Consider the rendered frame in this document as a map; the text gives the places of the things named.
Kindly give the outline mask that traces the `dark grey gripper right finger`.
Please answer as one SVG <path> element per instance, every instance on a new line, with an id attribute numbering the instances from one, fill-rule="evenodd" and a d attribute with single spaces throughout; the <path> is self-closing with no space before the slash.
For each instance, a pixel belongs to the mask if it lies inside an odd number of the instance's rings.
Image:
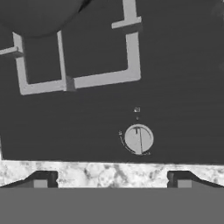
<path id="1" fill-rule="evenodd" d="M 201 184 L 203 186 L 210 186 L 215 188 L 223 188 L 223 185 L 209 182 L 194 175 L 190 171 L 168 171 L 167 172 L 168 188 L 179 188 L 179 184 L 184 183 L 187 186 L 190 183 L 192 186 Z"/>

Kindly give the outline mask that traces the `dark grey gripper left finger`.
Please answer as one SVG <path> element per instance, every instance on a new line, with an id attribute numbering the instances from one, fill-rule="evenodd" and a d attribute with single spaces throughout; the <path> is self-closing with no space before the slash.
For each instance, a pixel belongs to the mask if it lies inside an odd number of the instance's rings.
<path id="1" fill-rule="evenodd" d="M 27 178 L 3 185 L 3 188 L 57 188 L 58 177 L 56 171 L 35 171 Z"/>

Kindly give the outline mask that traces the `dark round burner cap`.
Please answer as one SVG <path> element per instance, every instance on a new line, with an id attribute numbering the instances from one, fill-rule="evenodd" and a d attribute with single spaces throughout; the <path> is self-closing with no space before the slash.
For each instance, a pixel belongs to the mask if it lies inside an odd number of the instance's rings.
<path id="1" fill-rule="evenodd" d="M 40 38 L 59 31 L 93 0 L 0 0 L 0 24 L 11 32 Z"/>

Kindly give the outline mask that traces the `grey round hob knob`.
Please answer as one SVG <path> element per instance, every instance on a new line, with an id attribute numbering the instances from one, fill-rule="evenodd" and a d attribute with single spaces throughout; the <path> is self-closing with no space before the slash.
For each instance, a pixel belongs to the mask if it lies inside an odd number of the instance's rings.
<path id="1" fill-rule="evenodd" d="M 124 134 L 124 142 L 135 155 L 147 155 L 154 143 L 152 131 L 143 124 L 137 123 L 129 126 Z"/>

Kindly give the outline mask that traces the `black hob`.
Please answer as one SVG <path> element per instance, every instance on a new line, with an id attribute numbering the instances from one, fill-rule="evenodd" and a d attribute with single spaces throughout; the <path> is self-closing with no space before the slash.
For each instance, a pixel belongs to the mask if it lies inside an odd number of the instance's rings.
<path id="1" fill-rule="evenodd" d="M 224 165 L 224 0 L 93 0 L 62 29 L 72 78 L 128 68 L 138 30 L 141 79 L 73 92 L 20 94 L 0 56 L 0 144 L 7 160 Z M 28 82 L 61 78 L 56 34 L 24 38 Z M 135 155 L 126 129 L 154 143 Z"/>

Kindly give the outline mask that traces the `grey hob grate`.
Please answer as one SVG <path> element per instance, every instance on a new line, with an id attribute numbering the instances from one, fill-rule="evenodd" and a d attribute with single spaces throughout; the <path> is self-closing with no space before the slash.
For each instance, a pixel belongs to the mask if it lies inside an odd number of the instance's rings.
<path id="1" fill-rule="evenodd" d="M 61 29 L 56 33 L 52 33 L 57 35 L 58 41 L 59 65 L 61 71 L 61 78 L 59 80 L 36 84 L 30 84 L 28 82 L 24 36 L 18 35 L 12 31 L 13 46 L 0 50 L 0 56 L 10 55 L 16 61 L 18 85 L 21 95 L 35 95 L 58 91 L 73 92 L 79 88 L 99 87 L 109 84 L 138 81 L 141 79 L 138 30 L 127 32 L 125 34 L 128 64 L 127 69 L 117 72 L 90 74 L 84 77 L 72 78 L 66 74 Z"/>

